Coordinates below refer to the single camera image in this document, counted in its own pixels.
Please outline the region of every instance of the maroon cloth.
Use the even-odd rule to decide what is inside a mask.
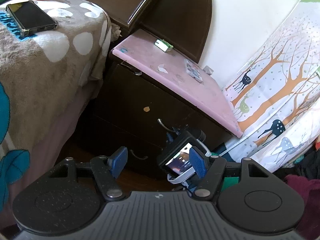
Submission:
[[[304,200],[305,209],[297,231],[306,240],[316,239],[320,235],[320,179],[288,175],[285,180]]]

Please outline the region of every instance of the drawer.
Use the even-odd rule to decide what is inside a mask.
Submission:
[[[128,149],[126,168],[154,179],[166,179],[166,174],[159,169],[156,157],[161,148],[144,141],[114,125],[92,115],[87,123],[85,140],[82,147],[95,156],[110,156],[119,147]]]
[[[94,114],[158,147],[165,147],[166,141],[166,130],[158,119],[169,129],[188,125],[203,130],[209,149],[231,137],[205,116],[121,65],[113,65],[107,73]]]

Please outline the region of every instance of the deer illustration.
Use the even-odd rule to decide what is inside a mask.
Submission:
[[[251,94],[251,95],[246,94],[246,95],[243,97],[243,99],[241,100],[239,107],[237,107],[237,108],[234,109],[234,110],[235,110],[235,111],[234,111],[234,115],[237,115],[237,114],[240,114],[240,113],[241,113],[241,115],[238,117],[238,120],[241,118],[241,116],[242,116],[243,114],[249,113],[250,109],[249,109],[248,105],[245,103],[245,100],[246,100],[247,98],[253,96],[253,94]]]
[[[305,136],[305,134],[302,136],[301,142],[298,145],[298,147],[293,147],[293,145],[292,145],[291,141],[289,140],[289,138],[287,138],[287,137],[282,138],[280,145],[276,149],[279,149],[281,147],[282,148],[281,152],[285,152],[286,154],[283,155],[278,160],[278,157],[279,157],[279,155],[281,153],[281,152],[279,152],[278,155],[277,155],[277,158],[276,158],[276,164],[278,164],[282,160],[282,162],[280,164],[282,166],[282,164],[283,164],[284,160],[287,158],[287,156],[293,155],[297,150],[299,150],[304,145],[304,143],[302,143],[302,140],[303,140],[304,136]]]
[[[269,131],[272,131],[271,134],[268,135],[268,137],[266,138],[266,140],[264,141],[264,143],[269,139],[269,137],[271,135],[275,135],[276,137],[274,137],[271,141],[273,141],[274,139],[276,139],[280,134],[282,134],[284,131],[285,131],[285,127],[284,127],[284,124],[279,120],[279,119],[276,119],[272,122],[272,125],[270,127],[270,129],[267,129],[265,130],[262,134],[260,134],[258,136],[258,138],[265,134],[266,132],[269,132]]]
[[[235,88],[235,91],[236,91],[237,89],[240,89],[238,93],[240,93],[241,90],[244,89],[244,87],[245,87],[246,85],[249,85],[249,84],[251,83],[251,78],[247,76],[247,74],[249,73],[249,71],[251,71],[251,68],[244,74],[244,76],[242,77],[242,80],[241,80],[239,83],[237,83],[237,84],[235,84],[235,85],[233,86],[233,87],[236,87],[236,88]]]

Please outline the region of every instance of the drawer handle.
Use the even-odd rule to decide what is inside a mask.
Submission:
[[[160,118],[158,119],[158,123],[159,123],[164,129],[166,129],[168,132],[174,132],[174,130],[170,130],[169,128],[167,128],[167,127],[163,124],[163,122],[161,121]]]
[[[133,150],[129,150],[129,151],[131,152],[131,154],[132,154],[134,157],[136,157],[136,158],[139,159],[139,160],[144,161],[144,160],[148,159],[148,156],[144,156],[143,158],[140,158],[140,157],[138,157],[137,155],[134,154]]]
[[[121,63],[122,66],[127,67],[128,69],[130,69],[136,76],[141,76],[142,72],[141,70],[137,69],[136,67],[130,65],[129,63],[127,63],[126,61],[123,61]]]

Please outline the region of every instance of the polka dot blanket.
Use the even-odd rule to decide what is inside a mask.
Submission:
[[[0,210],[7,185],[28,169],[29,151],[79,86],[102,79],[111,36],[110,19],[95,4],[34,0],[59,26],[21,37],[5,6],[23,1],[0,5]]]

